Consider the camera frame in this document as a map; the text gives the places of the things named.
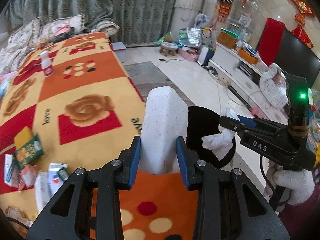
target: patterned blanket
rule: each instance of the patterned blanket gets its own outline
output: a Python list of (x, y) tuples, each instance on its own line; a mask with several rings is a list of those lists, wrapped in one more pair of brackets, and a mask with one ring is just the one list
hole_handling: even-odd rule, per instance
[[(54, 69), (46, 78), (39, 57), (44, 50)], [(67, 163), (70, 172), (78, 167), (89, 171), (130, 147), (140, 133), (144, 109), (104, 33), (74, 37), (30, 54), (0, 105), (0, 207), (18, 207), (31, 220), (38, 215), (34, 189), (17, 192), (2, 179), (4, 155), (15, 152), (13, 138), (22, 128), (39, 134), (45, 151), (36, 163), (39, 170), (47, 171), (49, 163)], [(191, 239), (197, 193), (183, 188), (180, 174), (138, 172), (133, 189), (121, 191), (120, 199), (126, 239)]]

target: silver screw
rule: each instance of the silver screw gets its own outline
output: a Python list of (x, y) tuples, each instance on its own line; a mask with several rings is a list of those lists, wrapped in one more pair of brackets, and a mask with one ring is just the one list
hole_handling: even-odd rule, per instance
[(236, 175), (241, 175), (241, 174), (242, 174), (242, 171), (241, 171), (241, 169), (235, 168), (235, 169), (233, 170), (233, 173), (236, 174)]
[(111, 162), (111, 165), (112, 166), (119, 166), (121, 164), (121, 161), (120, 160), (113, 160), (112, 162)]
[(78, 169), (76, 169), (76, 174), (77, 175), (81, 175), (81, 174), (83, 174), (84, 173), (84, 168), (78, 168)]
[(206, 166), (207, 163), (204, 160), (197, 161), (198, 166)]

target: blue gripper pad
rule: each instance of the blue gripper pad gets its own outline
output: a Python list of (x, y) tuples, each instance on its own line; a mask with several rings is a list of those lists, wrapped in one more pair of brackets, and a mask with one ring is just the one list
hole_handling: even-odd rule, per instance
[(187, 161), (185, 159), (184, 151), (182, 150), (183, 146), (186, 147), (183, 137), (178, 137), (176, 139), (176, 153), (177, 153), (179, 168), (181, 172), (183, 185), (186, 187), (187, 190), (189, 190), (190, 189), (189, 173), (188, 173), (188, 166), (187, 166)]
[(129, 173), (129, 188), (131, 189), (133, 184), (136, 181), (136, 176), (138, 172), (139, 160), (140, 160), (140, 146), (141, 146), (141, 139), (140, 137), (136, 136), (132, 144), (135, 142), (134, 149), (133, 149), (133, 157), (130, 165), (130, 173)]
[(252, 128), (256, 127), (256, 124), (254, 123), (254, 121), (252, 121), (252, 119), (243, 117), (241, 115), (238, 115), (238, 118), (240, 119), (240, 122), (243, 122), (247, 126), (252, 127)]

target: red dot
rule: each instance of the red dot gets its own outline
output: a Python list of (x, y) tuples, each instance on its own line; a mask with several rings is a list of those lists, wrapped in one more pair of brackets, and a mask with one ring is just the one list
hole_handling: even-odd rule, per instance
[(157, 206), (151, 202), (146, 201), (138, 205), (138, 212), (143, 216), (151, 216), (157, 211)]

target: television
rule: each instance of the television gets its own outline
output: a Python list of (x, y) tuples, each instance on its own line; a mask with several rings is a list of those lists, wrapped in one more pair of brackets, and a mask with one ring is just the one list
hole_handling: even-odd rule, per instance
[(320, 71), (320, 59), (316, 54), (286, 29), (283, 31), (274, 63), (279, 65), (284, 74), (306, 78), (309, 88)]

